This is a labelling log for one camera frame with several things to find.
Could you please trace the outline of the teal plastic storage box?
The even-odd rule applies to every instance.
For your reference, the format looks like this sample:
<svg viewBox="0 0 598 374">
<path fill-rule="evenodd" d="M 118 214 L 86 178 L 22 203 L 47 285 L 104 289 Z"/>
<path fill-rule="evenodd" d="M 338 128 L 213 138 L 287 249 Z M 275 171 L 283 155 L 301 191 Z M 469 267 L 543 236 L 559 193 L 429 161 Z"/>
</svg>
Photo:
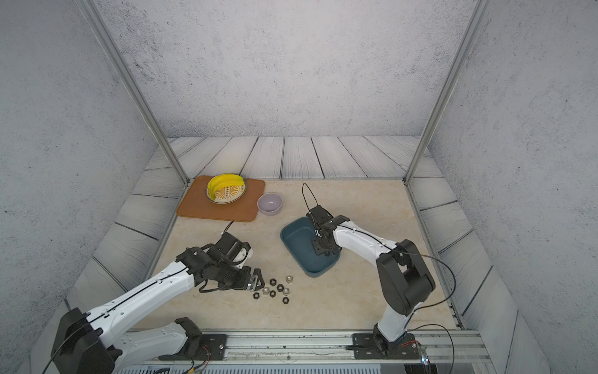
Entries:
<svg viewBox="0 0 598 374">
<path fill-rule="evenodd" d="M 315 229 L 308 218 L 299 218 L 280 232 L 282 243 L 309 277 L 320 277 L 340 259 L 340 254 L 317 255 L 312 245 L 315 237 Z"/>
</svg>

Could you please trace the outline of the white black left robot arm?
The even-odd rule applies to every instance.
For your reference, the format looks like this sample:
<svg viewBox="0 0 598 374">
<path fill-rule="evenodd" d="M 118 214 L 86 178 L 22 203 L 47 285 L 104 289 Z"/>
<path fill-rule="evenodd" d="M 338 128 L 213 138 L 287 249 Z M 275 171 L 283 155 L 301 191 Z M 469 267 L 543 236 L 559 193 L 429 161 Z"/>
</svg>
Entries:
<svg viewBox="0 0 598 374">
<path fill-rule="evenodd" d="M 246 265 L 252 254 L 247 242 L 223 231 L 217 242 L 186 249 L 116 299 L 85 313 L 70 310 L 60 319 L 48 364 L 60 373 L 114 373 L 153 358 L 209 361 L 216 345 L 187 317 L 152 330 L 130 329 L 187 291 L 209 294 L 212 281 L 213 291 L 260 291 L 261 270 Z"/>
</svg>

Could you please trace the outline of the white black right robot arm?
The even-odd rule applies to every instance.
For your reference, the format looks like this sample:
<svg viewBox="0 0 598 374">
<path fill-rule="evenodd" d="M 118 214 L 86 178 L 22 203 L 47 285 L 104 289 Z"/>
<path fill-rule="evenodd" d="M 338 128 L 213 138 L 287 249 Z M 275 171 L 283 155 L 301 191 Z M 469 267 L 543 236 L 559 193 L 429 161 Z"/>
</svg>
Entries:
<svg viewBox="0 0 598 374">
<path fill-rule="evenodd" d="M 403 342 L 415 313 L 447 303 L 454 295 L 455 288 L 442 301 L 425 304 L 436 289 L 425 260 L 433 260 L 445 268 L 449 265 L 421 253 L 412 241 L 393 242 L 374 235 L 344 215 L 331 215 L 321 204 L 307 208 L 306 217 L 316 234 L 311 244 L 317 256 L 336 255 L 348 249 L 376 268 L 386 300 L 383 316 L 373 330 L 381 352 L 389 352 Z"/>
</svg>

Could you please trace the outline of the lilac plastic bowl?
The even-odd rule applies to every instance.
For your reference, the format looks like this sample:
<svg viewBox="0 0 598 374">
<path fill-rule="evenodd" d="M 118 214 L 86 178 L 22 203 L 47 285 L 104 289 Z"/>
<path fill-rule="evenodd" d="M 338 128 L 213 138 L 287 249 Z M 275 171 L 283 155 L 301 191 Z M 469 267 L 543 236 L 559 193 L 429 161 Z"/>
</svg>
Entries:
<svg viewBox="0 0 598 374">
<path fill-rule="evenodd" d="M 283 207 L 283 198 L 277 193 L 265 193 L 258 199 L 257 207 L 264 215 L 276 215 Z"/>
</svg>

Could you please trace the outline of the patterned round plate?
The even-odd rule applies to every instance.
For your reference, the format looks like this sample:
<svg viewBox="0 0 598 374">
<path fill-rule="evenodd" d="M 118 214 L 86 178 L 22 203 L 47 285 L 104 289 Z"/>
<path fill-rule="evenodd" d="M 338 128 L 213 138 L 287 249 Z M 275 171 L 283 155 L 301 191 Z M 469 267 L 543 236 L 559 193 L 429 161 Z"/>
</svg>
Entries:
<svg viewBox="0 0 598 374">
<path fill-rule="evenodd" d="M 206 195 L 212 203 L 230 204 L 240 199 L 246 191 L 246 185 L 230 184 L 229 182 L 209 183 L 206 189 Z"/>
</svg>

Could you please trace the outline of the brown rectangular mat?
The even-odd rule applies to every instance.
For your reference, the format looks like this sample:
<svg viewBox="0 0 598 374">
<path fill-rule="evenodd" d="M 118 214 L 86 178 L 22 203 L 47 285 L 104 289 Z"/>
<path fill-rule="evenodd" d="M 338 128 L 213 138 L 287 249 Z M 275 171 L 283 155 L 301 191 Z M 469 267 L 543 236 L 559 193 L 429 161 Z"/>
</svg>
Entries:
<svg viewBox="0 0 598 374">
<path fill-rule="evenodd" d="M 210 193 L 211 176 L 199 176 L 191 184 L 177 209 L 181 218 L 249 223 L 255 220 L 258 200 L 266 182 L 244 179 L 244 185 L 232 185 Z"/>
</svg>

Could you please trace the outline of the yellow banana bunch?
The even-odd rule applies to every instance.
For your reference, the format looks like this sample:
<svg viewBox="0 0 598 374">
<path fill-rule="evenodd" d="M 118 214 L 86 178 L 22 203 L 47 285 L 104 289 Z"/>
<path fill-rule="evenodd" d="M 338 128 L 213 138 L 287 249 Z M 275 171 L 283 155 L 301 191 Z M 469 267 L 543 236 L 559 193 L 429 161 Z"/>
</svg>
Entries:
<svg viewBox="0 0 598 374">
<path fill-rule="evenodd" d="M 245 181 L 243 179 L 243 177 L 239 176 L 239 175 L 235 175 L 235 174 L 222 174 L 222 175 L 218 175 L 213 177 L 212 179 L 210 179 L 209 183 L 218 183 L 218 182 L 224 182 L 227 183 L 229 182 L 230 184 L 234 184 L 235 182 L 238 184 L 245 184 Z"/>
</svg>

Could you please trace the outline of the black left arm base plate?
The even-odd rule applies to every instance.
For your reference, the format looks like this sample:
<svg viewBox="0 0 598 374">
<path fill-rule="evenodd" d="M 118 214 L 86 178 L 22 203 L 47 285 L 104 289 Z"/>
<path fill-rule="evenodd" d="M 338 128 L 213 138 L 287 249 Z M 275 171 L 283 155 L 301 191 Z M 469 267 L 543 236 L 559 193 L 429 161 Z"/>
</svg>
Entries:
<svg viewBox="0 0 598 374">
<path fill-rule="evenodd" d="M 183 348 L 173 355 L 161 355 L 160 361 L 223 361 L 227 347 L 226 334 L 203 334 L 200 338 L 189 338 Z"/>
</svg>

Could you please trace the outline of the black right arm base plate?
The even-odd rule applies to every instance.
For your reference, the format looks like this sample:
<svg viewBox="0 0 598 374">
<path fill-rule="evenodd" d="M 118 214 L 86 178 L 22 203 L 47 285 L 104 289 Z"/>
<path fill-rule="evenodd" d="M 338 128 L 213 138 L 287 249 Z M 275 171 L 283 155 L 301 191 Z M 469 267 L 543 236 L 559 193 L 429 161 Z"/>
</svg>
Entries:
<svg viewBox="0 0 598 374">
<path fill-rule="evenodd" d="M 405 333 L 399 339 L 388 342 L 378 333 L 354 333 L 352 344 L 347 350 L 360 360 L 418 360 L 420 349 L 412 333 Z"/>
</svg>

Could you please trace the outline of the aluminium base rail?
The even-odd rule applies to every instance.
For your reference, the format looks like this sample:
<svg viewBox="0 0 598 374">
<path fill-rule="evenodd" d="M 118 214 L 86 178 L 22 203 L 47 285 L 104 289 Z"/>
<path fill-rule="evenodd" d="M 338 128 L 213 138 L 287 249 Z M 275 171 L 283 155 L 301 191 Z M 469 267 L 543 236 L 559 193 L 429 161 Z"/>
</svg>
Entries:
<svg viewBox="0 0 598 374">
<path fill-rule="evenodd" d="M 146 360 L 125 373 L 493 373 L 476 330 L 412 330 L 387 354 L 352 330 L 213 330 L 195 360 Z"/>
</svg>

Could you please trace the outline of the right aluminium frame post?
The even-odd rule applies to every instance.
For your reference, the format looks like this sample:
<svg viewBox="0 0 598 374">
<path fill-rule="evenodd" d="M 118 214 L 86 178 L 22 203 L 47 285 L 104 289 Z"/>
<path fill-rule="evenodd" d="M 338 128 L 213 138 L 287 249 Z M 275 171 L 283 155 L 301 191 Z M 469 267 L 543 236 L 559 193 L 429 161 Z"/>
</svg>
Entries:
<svg viewBox="0 0 598 374">
<path fill-rule="evenodd" d="M 434 103 L 431 115 L 429 116 L 424 130 L 420 135 L 420 140 L 417 144 L 414 156 L 412 157 L 411 163 L 406 171 L 406 175 L 403 179 L 403 184 L 405 186 L 408 186 L 411 183 L 411 180 L 415 177 L 425 151 L 431 143 L 431 139 L 436 129 L 439 127 L 442 114 L 449 102 L 453 90 L 455 89 L 459 75 L 463 70 L 463 67 L 466 65 L 468 56 L 471 53 L 475 40 L 483 26 L 484 19 L 487 16 L 491 4 L 492 1 L 490 0 L 479 0 L 474 7 L 473 14 L 467 25 L 459 47 L 457 48 L 452 65 L 450 66 L 445 78 L 445 82 L 442 85 L 442 89 L 436 102 Z"/>
</svg>

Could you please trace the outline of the aluminium frame post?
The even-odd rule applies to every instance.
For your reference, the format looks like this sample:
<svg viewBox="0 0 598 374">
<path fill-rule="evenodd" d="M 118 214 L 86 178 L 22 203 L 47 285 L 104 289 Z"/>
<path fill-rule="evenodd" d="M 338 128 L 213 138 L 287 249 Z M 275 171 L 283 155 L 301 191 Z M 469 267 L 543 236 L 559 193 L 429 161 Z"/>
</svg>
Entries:
<svg viewBox="0 0 598 374">
<path fill-rule="evenodd" d="M 466 65 L 468 56 L 471 53 L 475 40 L 483 26 L 484 19 L 487 16 L 491 4 L 492 1 L 490 0 L 479 0 L 474 7 L 473 14 L 467 25 L 459 47 L 457 48 L 452 65 L 450 66 L 445 78 L 445 82 L 442 85 L 442 89 L 436 102 L 434 103 L 431 115 L 429 116 L 424 130 L 420 135 L 420 140 L 417 144 L 414 156 L 412 157 L 411 163 L 406 171 L 406 175 L 403 179 L 403 184 L 405 186 L 408 186 L 411 183 L 411 180 L 415 177 L 425 151 L 431 143 L 431 139 L 436 129 L 439 127 L 442 114 L 449 102 L 453 90 L 455 89 L 459 75 L 463 70 L 463 67 Z"/>
<path fill-rule="evenodd" d="M 188 177 L 187 173 L 182 168 L 178 157 L 168 142 L 167 137 L 165 136 L 163 129 L 160 127 L 156 116 L 152 112 L 146 98 L 140 90 L 139 85 L 135 81 L 135 78 L 132 75 L 126 61 L 122 57 L 121 52 L 118 50 L 118 47 L 114 42 L 109 29 L 107 29 L 107 26 L 104 23 L 99 10 L 94 4 L 94 1 L 77 0 L 76 4 L 89 24 L 90 29 L 99 42 L 101 48 L 104 50 L 104 53 L 118 73 L 121 82 L 124 84 L 125 89 L 142 115 L 143 120 L 145 121 L 149 130 L 152 132 L 158 146 L 163 151 L 172 168 L 174 168 L 183 185 L 187 186 L 190 183 L 190 177 Z"/>
</svg>

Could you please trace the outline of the left aluminium frame post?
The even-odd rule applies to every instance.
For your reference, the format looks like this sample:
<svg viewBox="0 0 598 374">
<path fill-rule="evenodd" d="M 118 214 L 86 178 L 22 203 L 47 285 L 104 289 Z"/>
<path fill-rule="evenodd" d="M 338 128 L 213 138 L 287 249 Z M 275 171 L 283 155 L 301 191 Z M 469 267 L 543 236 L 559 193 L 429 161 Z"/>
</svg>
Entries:
<svg viewBox="0 0 598 374">
<path fill-rule="evenodd" d="M 109 29 L 107 29 L 107 26 L 104 23 L 99 10 L 94 4 L 94 1 L 77 0 L 76 4 L 89 24 L 90 29 L 99 42 L 101 48 L 104 50 L 104 53 L 118 73 L 121 82 L 124 84 L 125 89 L 142 115 L 143 120 L 145 121 L 149 130 L 152 132 L 158 146 L 163 151 L 172 168 L 174 168 L 183 185 L 187 186 L 190 183 L 190 177 L 188 177 L 187 173 L 182 168 L 178 157 L 168 142 L 167 137 L 165 136 L 163 129 L 160 127 L 156 116 L 152 112 L 146 98 L 140 90 L 139 85 L 135 81 L 135 78 L 132 75 L 126 61 L 122 57 L 121 52 L 118 50 L 118 47 L 114 42 Z"/>
</svg>

